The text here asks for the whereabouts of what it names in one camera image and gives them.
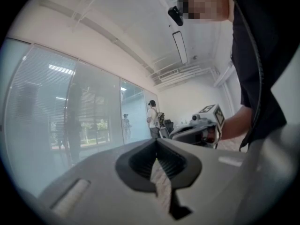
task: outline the ceiling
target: ceiling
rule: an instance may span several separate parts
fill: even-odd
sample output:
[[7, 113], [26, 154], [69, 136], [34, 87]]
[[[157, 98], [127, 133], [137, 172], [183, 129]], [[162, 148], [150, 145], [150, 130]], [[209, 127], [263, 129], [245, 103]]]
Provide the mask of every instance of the ceiling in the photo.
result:
[[[165, 1], [169, 7], [177, 4], [177, 0]], [[128, 36], [135, 41], [150, 61], [141, 66], [156, 84], [161, 83], [158, 76], [170, 70], [188, 64], [201, 64], [202, 68], [207, 68], [210, 65], [207, 61], [214, 58], [218, 23], [197, 24], [185, 20], [182, 27], [176, 26], [175, 30], [182, 33], [189, 61], [183, 65], [172, 36], [174, 24], [172, 28], [165, 7], [158, 0], [95, 0], [90, 7], [121, 28], [123, 34], [117, 37], [119, 40]]]

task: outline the glass wall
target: glass wall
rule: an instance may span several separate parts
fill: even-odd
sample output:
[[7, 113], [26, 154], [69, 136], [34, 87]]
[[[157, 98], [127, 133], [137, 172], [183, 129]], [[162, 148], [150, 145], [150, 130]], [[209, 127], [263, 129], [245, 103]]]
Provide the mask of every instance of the glass wall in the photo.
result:
[[128, 144], [150, 138], [143, 89], [122, 80], [121, 108], [124, 143]]
[[146, 100], [156, 95], [43, 46], [5, 45], [2, 159], [22, 189], [38, 196], [86, 157], [150, 138]]

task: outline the man in black shirt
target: man in black shirt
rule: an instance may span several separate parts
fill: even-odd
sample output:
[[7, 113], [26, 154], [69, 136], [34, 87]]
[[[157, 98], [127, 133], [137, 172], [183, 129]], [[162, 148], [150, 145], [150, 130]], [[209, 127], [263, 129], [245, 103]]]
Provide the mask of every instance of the man in black shirt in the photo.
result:
[[[264, 83], [261, 112], [249, 144], [265, 138], [286, 123], [270, 89], [295, 53], [300, 32], [297, 0], [237, 0], [257, 43]], [[225, 121], [222, 139], [245, 134], [253, 122], [259, 98], [259, 73], [255, 53], [241, 14], [232, 0], [183, 0], [184, 17], [233, 22], [232, 61], [241, 86], [241, 109]]]

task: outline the white shirt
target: white shirt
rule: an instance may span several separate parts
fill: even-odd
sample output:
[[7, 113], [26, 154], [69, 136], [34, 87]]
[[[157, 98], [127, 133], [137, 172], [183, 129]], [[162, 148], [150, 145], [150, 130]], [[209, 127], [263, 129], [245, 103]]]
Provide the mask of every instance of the white shirt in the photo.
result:
[[150, 128], [156, 128], [155, 124], [154, 124], [154, 120], [157, 117], [157, 112], [156, 112], [156, 108], [150, 108], [147, 112], [147, 118], [151, 118], [151, 121], [149, 123], [149, 127]]

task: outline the black cable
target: black cable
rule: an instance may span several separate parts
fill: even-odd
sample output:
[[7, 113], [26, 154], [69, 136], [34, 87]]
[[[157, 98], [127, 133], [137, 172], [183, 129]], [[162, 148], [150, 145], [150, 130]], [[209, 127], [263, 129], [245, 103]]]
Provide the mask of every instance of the black cable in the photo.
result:
[[255, 112], [255, 116], [254, 116], [254, 119], [253, 119], [253, 122], [252, 122], [251, 129], [247, 132], [245, 138], [243, 139], [242, 143], [240, 144], [240, 149], [241, 149], [242, 147], [245, 147], [247, 145], [248, 139], [251, 136], [253, 130], [255, 129], [255, 127], [257, 125], [257, 122], [258, 122], [258, 119], [259, 119], [259, 116], [260, 116], [264, 77], [263, 77], [263, 65], [262, 65], [262, 62], [261, 62], [261, 59], [260, 59], [260, 55], [259, 55], [259, 52], [258, 52], [258, 47], [257, 47], [256, 41], [254, 39], [254, 36], [251, 32], [249, 24], [248, 24], [243, 12], [242, 12], [237, 0], [233, 0], [233, 1], [234, 1], [234, 4], [235, 4], [236, 8], [238, 9], [238, 11], [241, 15], [241, 18], [242, 18], [242, 20], [244, 22], [244, 25], [246, 27], [246, 30], [248, 32], [251, 44], [253, 46], [254, 53], [255, 53], [255, 59], [256, 59], [256, 62], [257, 62], [258, 74], [259, 74], [259, 95], [258, 95], [256, 112]]

